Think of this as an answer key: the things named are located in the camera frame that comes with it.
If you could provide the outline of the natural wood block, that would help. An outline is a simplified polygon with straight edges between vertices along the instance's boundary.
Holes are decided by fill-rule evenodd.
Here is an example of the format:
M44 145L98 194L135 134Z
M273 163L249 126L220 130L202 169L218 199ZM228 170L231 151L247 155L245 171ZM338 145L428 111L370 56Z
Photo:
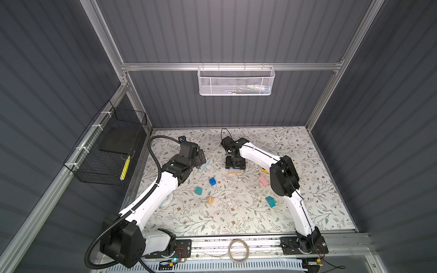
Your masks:
M243 171L241 170L228 170L228 174L230 175L241 175L243 173Z

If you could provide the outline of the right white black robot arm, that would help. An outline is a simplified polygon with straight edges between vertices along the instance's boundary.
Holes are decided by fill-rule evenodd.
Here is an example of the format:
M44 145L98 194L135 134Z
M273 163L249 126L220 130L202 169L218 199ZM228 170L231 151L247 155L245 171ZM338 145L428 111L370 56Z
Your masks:
M329 252L324 237L311 219L300 194L299 176L290 157L273 155L245 138L235 141L227 136L221 140L221 146L226 152L227 169L245 169L246 161L250 160L269 172L272 190L284 199L294 220L300 252L318 255Z

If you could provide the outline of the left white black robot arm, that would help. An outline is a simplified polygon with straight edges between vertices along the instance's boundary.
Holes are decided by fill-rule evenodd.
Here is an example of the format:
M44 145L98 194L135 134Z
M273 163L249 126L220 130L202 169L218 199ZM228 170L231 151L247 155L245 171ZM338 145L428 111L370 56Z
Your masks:
M122 264L131 268L149 254L173 255L175 234L165 229L143 233L143 229L161 203L188 179L192 170L206 162L198 144L188 142L182 136L177 143L179 153L166 164L157 165L157 178L149 188L119 214L105 219L102 233L86 251L87 267L99 269Z

